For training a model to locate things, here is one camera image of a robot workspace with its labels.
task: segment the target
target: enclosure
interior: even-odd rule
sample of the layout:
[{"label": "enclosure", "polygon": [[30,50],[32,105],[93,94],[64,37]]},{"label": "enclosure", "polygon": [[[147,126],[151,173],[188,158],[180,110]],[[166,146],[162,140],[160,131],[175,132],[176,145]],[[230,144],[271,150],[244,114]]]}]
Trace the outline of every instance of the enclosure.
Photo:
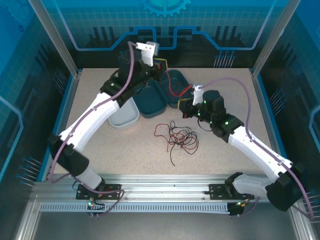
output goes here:
[{"label": "enclosure", "polygon": [[[0,0],[1,239],[319,239],[319,10],[316,0]],[[157,58],[187,85],[240,79],[251,97],[252,133],[307,167],[315,218],[293,207],[279,211],[264,198],[243,218],[210,213],[230,201],[212,201],[208,185],[235,172],[264,172],[203,130],[208,125],[183,119],[161,82],[152,84],[168,100],[157,114],[141,109],[148,100],[133,98],[134,124],[117,129],[109,118],[83,150],[107,183],[124,189],[114,210],[91,219],[73,178],[50,183],[50,133],[59,135],[90,106],[128,41],[159,43]],[[245,122],[248,100],[239,85],[210,89]],[[196,132],[194,154],[166,150],[155,136],[171,121]],[[66,171],[57,166],[54,173]],[[307,210],[303,199],[294,206]]]}]

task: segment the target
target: beige work surface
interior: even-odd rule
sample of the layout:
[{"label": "beige work surface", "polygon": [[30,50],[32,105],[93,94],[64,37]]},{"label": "beige work surface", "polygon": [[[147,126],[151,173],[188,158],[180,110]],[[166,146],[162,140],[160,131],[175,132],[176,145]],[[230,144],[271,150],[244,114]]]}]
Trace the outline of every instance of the beige work surface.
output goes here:
[{"label": "beige work surface", "polygon": [[[178,68],[189,83],[205,84],[220,77],[240,79],[248,88],[252,110],[249,128],[261,141],[270,146],[261,109],[247,68]],[[115,71],[114,68],[85,68],[77,87],[67,127],[75,122],[95,99],[100,87]],[[227,112],[245,122],[248,101],[242,87],[233,81],[219,82],[206,89],[216,89],[224,98]],[[170,162],[167,142],[155,137],[157,124],[169,124],[173,120],[177,127],[188,126],[198,134],[199,148],[193,155],[178,146],[172,151]],[[168,134],[168,128],[159,128],[159,134]],[[205,132],[197,124],[196,118],[183,119],[178,109],[169,106],[165,112],[151,119],[140,115],[135,126],[125,130],[113,128],[109,121],[99,128],[84,148],[83,154],[99,174],[247,174],[263,173],[242,152],[212,132]],[[57,166],[54,173],[65,171]]]}]

